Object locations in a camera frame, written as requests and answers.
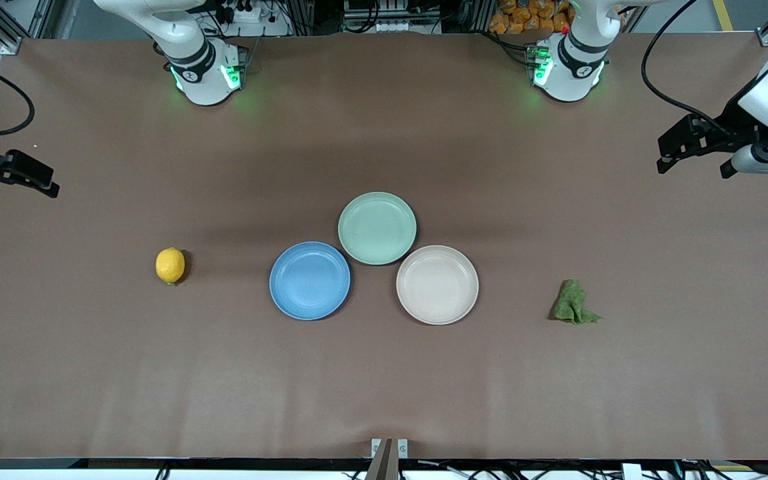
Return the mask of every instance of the black cable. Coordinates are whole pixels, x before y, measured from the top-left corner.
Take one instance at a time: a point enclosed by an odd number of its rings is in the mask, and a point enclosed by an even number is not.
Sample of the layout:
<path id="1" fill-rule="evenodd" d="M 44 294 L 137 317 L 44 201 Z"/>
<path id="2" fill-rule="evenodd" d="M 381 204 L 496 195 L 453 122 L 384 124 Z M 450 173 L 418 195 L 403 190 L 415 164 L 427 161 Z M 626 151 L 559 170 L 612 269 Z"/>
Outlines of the black cable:
<path id="1" fill-rule="evenodd" d="M 510 51 L 507 51 L 507 50 L 505 49 L 505 47 L 503 47 L 503 51 L 505 52 L 505 54 L 506 54 L 506 55 L 508 55 L 508 56 L 509 56 L 509 58 L 510 58 L 512 61 L 514 61 L 514 63 L 517 63 L 518 65 L 522 65 L 522 66 L 524 66 L 524 67 L 540 67 L 540 65 L 541 65 L 540 63 L 536 63 L 535 61 L 525 61 L 525 60 L 521 60 L 520 58 L 518 58 L 518 57 L 515 57 L 515 54 L 513 54 L 512 52 L 510 52 Z"/>
<path id="2" fill-rule="evenodd" d="M 493 471 L 490 471 L 484 468 L 482 468 L 481 470 L 474 471 L 469 477 L 467 477 L 467 480 L 475 480 L 476 476 L 482 472 L 485 472 L 491 475 L 492 477 L 494 477 L 494 480 L 502 480 L 502 478 L 500 478 L 499 475 L 497 475 Z"/>
<path id="3" fill-rule="evenodd" d="M 445 17 L 442 17 L 442 16 L 440 16 L 440 14 L 439 14 L 439 12 L 438 12 L 438 21 L 436 21 L 436 22 L 435 22 L 435 24 L 434 24 L 434 25 L 432 25 L 432 33 L 435 33 L 435 28 L 437 28 L 437 25 L 438 25 L 440 22 L 444 21 L 445 19 L 448 19 L 449 17 L 451 17 L 451 16 L 452 16 L 452 15 L 454 15 L 455 13 L 457 13 L 457 12 L 452 12 L 452 13 L 449 13 L 448 15 L 446 15 Z M 443 27 L 442 27 L 442 26 L 440 27 L 440 33 L 443 33 Z"/>
<path id="4" fill-rule="evenodd" d="M 375 22 L 378 21 L 378 14 L 381 12 L 381 6 L 378 4 L 378 0 L 371 0 L 371 2 L 374 3 L 369 4 L 369 15 L 366 17 L 366 21 L 363 22 L 363 26 L 357 30 L 351 30 L 351 28 L 344 26 L 343 28 L 345 31 L 350 31 L 351 33 L 366 33 L 375 26 Z"/>
<path id="5" fill-rule="evenodd" d="M 28 115 L 25 116 L 24 121 L 20 122 L 16 127 L 10 127 L 6 128 L 4 130 L 0 130 L 0 136 L 2 135 L 10 135 L 12 133 L 17 133 L 18 131 L 22 130 L 23 128 L 28 127 L 28 124 L 31 123 L 31 121 L 34 120 L 34 103 L 31 101 L 31 98 L 28 97 L 28 95 L 25 94 L 24 91 L 22 91 L 22 88 L 19 88 L 13 82 L 10 80 L 4 78 L 2 75 L 0 75 L 0 80 L 11 87 L 13 91 L 17 92 L 20 97 L 22 97 L 23 100 L 25 100 L 25 105 L 28 106 Z"/>
<path id="6" fill-rule="evenodd" d="M 488 33 L 488 31 L 473 30 L 473 31 L 470 31 L 470 33 L 478 33 L 482 37 L 485 37 L 486 39 L 491 40 L 491 42 L 494 42 L 494 43 L 496 43 L 497 45 L 499 45 L 501 47 L 512 49 L 513 51 L 527 51 L 527 47 L 522 46 L 522 45 L 515 45 L 514 43 L 506 42 L 506 41 L 500 39 L 499 36 L 497 36 L 497 35 L 495 35 L 493 33 Z"/>
<path id="7" fill-rule="evenodd" d="M 695 466 L 695 470 L 698 471 L 699 480 L 710 480 L 710 476 L 708 476 L 707 472 L 704 470 L 704 467 L 701 466 L 700 462 L 695 462 L 694 466 Z"/>
<path id="8" fill-rule="evenodd" d="M 299 25 L 301 25 L 301 27 L 305 27 L 307 29 L 310 29 L 310 31 L 313 30 L 313 27 L 311 25 L 305 24 L 304 22 L 301 22 L 301 24 L 298 24 L 298 22 L 295 21 L 295 18 L 292 18 L 292 15 L 289 14 L 289 10 L 286 9 L 286 6 L 283 5 L 283 3 L 277 2 L 277 6 L 278 6 L 278 8 L 280 8 L 280 12 L 283 13 L 284 15 L 286 15 L 286 19 L 288 21 L 292 22 L 292 25 L 295 28 L 295 36 L 296 37 L 298 37 L 298 31 L 299 30 L 304 31 L 304 28 L 300 28 Z"/>
<path id="9" fill-rule="evenodd" d="M 675 107 L 678 107 L 679 109 L 686 110 L 686 112 L 690 112 L 693 115 L 698 115 L 701 119 L 704 119 L 704 121 L 708 122 L 710 125 L 713 126 L 713 128 L 716 128 L 717 130 L 721 131 L 723 134 L 726 134 L 728 137 L 734 137 L 735 134 L 730 133 L 726 128 L 722 127 L 719 123 L 714 121 L 714 119 L 710 118 L 706 113 L 702 112 L 701 110 L 696 109 L 695 107 L 691 107 L 687 105 L 686 103 L 683 103 L 682 101 L 674 100 L 669 95 L 664 94 L 663 92 L 659 91 L 658 88 L 653 86 L 652 82 L 648 79 L 648 58 L 650 58 L 651 51 L 653 50 L 653 46 L 656 45 L 657 40 L 659 40 L 659 37 L 662 37 L 662 34 L 665 33 L 665 30 L 668 29 L 668 27 L 674 22 L 675 19 L 677 19 L 681 13 L 685 12 L 686 9 L 689 8 L 693 3 L 695 3 L 696 0 L 688 0 L 688 2 L 684 3 L 680 9 L 677 10 L 677 12 L 674 12 L 674 15 L 672 15 L 668 21 L 665 22 L 662 27 L 659 28 L 657 33 L 653 36 L 653 39 L 651 40 L 650 44 L 648 45 L 648 48 L 645 49 L 645 54 L 642 57 L 642 80 L 645 83 L 645 86 L 648 87 L 650 91 L 653 92 L 654 95 L 657 95 L 662 100 L 666 101 L 667 103 L 674 105 Z"/>
<path id="10" fill-rule="evenodd" d="M 223 33 L 223 28 L 221 27 L 221 24 L 219 23 L 219 19 L 215 18 L 215 15 L 213 15 L 213 12 L 207 8 L 207 13 L 209 13 L 209 18 L 213 19 L 213 23 L 215 24 L 215 28 L 217 30 L 217 33 L 219 34 L 219 38 L 222 40 L 226 40 L 227 37 Z"/>
<path id="11" fill-rule="evenodd" d="M 165 52 L 162 52 L 162 48 L 159 46 L 158 42 L 153 41 L 153 52 L 155 52 L 156 55 L 162 55 L 162 57 L 165 56 Z M 165 72 L 170 72 L 171 70 L 171 63 L 170 61 L 166 61 L 164 65 L 162 65 L 162 70 L 165 70 Z"/>
<path id="12" fill-rule="evenodd" d="M 710 468 L 710 470 L 714 471 L 717 476 L 722 477 L 722 480 L 734 480 L 731 477 L 728 477 L 726 474 L 722 473 L 718 468 L 713 467 L 713 464 L 710 463 L 710 461 L 698 461 L 701 464 L 704 464 L 704 467 Z"/>
<path id="13" fill-rule="evenodd" d="M 168 477 L 171 476 L 171 465 L 170 462 L 164 462 L 162 464 L 162 467 L 159 468 L 159 471 L 156 472 L 156 480 L 168 480 Z"/>
<path id="14" fill-rule="evenodd" d="M 527 476 L 521 473 L 521 468 L 518 467 L 516 461 L 513 461 L 510 464 L 506 462 L 506 467 L 502 468 L 502 472 L 506 474 L 506 477 L 511 478 L 511 480 L 529 480 Z"/>

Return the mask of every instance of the lemon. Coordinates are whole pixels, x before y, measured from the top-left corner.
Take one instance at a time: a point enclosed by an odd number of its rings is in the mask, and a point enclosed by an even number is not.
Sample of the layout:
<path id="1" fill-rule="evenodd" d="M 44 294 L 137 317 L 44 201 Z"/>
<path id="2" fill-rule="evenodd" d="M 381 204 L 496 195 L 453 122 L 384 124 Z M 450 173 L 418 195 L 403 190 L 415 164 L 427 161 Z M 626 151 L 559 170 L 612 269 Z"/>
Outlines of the lemon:
<path id="1" fill-rule="evenodd" d="M 156 275 L 168 285 L 182 279 L 185 271 L 185 257 L 183 252 L 171 247 L 164 249 L 156 256 Z"/>

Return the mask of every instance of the green led light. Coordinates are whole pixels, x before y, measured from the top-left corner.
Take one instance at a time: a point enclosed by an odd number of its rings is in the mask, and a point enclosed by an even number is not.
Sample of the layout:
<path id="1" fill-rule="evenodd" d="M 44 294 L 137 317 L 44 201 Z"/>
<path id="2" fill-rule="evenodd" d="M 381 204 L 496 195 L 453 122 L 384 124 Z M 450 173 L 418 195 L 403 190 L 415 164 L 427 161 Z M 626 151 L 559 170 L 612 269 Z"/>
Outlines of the green led light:
<path id="1" fill-rule="evenodd" d="M 173 73 L 174 80 L 177 80 L 177 90 L 183 91 L 183 84 L 179 82 L 179 75 L 177 75 L 177 72 L 171 67 L 171 73 Z"/>
<path id="2" fill-rule="evenodd" d="M 535 82 L 537 85 L 544 85 L 547 82 L 549 72 L 553 69 L 553 59 L 549 58 L 547 61 L 535 70 Z"/>
<path id="3" fill-rule="evenodd" d="M 225 67 L 222 65 L 221 72 L 223 76 L 225 76 L 225 80 L 227 80 L 227 86 L 229 86 L 231 90 L 239 88 L 239 74 L 235 70 L 235 67 Z"/>

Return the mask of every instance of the brown table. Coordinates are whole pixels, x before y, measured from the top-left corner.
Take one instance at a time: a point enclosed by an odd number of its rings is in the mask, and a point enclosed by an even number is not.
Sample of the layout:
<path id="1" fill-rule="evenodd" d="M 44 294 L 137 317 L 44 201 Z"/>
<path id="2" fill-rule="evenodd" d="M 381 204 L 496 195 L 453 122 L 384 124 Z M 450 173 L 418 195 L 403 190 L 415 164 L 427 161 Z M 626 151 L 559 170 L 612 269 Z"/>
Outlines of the brown table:
<path id="1" fill-rule="evenodd" d="M 549 100 L 481 37 L 265 39 L 216 107 L 143 42 L 27 41 L 24 149 L 61 196 L 0 193 L 0 456 L 320 456 L 407 437 L 418 457 L 768 458 L 768 176 L 723 155 L 656 173 L 683 112 L 622 36 L 603 84 Z M 750 33 L 670 35 L 653 81 L 717 113 L 768 57 Z M 0 125 L 23 107 L 0 85 Z M 331 318 L 269 298 L 271 264 L 337 243 L 366 191 L 417 246 L 472 259 L 470 316 L 421 325 L 397 265 L 351 262 Z M 153 272 L 168 246 L 190 277 Z M 562 280 L 600 325 L 548 320 Z"/>

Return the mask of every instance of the snack package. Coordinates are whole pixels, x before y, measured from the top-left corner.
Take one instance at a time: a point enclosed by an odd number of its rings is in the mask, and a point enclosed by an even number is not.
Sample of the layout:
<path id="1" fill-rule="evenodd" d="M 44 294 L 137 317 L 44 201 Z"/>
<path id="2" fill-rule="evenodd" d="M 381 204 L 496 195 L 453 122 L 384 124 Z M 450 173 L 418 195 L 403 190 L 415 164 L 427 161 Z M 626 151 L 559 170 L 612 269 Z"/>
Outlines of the snack package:
<path id="1" fill-rule="evenodd" d="M 539 0 L 529 0 L 527 9 L 529 9 L 529 14 L 531 16 L 537 16 L 539 14 L 539 9 L 543 6 L 543 0 L 540 1 L 542 4 L 539 6 Z"/>
<path id="2" fill-rule="evenodd" d="M 529 9 L 525 7 L 518 7 L 511 13 L 511 21 L 515 23 L 525 23 L 530 17 Z"/>
<path id="3" fill-rule="evenodd" d="M 523 24 L 524 30 L 537 30 L 539 28 L 539 18 L 537 16 L 531 16 L 527 23 Z"/>
<path id="4" fill-rule="evenodd" d="M 567 22 L 567 15 L 564 13 L 553 15 L 553 31 L 562 31 L 565 27 L 570 27 L 570 24 Z"/>
<path id="5" fill-rule="evenodd" d="M 539 17 L 543 19 L 553 18 L 553 13 L 555 13 L 555 2 L 553 0 L 537 0 L 536 4 Z"/>
<path id="6" fill-rule="evenodd" d="M 517 0 L 499 0 L 499 9 L 503 10 L 503 13 L 509 15 L 517 8 Z"/>
<path id="7" fill-rule="evenodd" d="M 624 31 L 624 29 L 627 28 L 627 16 L 628 16 L 628 13 L 623 13 L 622 14 L 621 13 L 621 6 L 620 5 L 616 5 L 615 6 L 615 11 L 618 12 L 619 15 L 621 15 L 621 31 Z"/>
<path id="8" fill-rule="evenodd" d="M 494 13 L 494 16 L 491 17 L 491 24 L 488 25 L 488 31 L 490 31 L 490 33 L 496 33 L 497 35 L 502 35 L 508 28 L 509 16 Z"/>

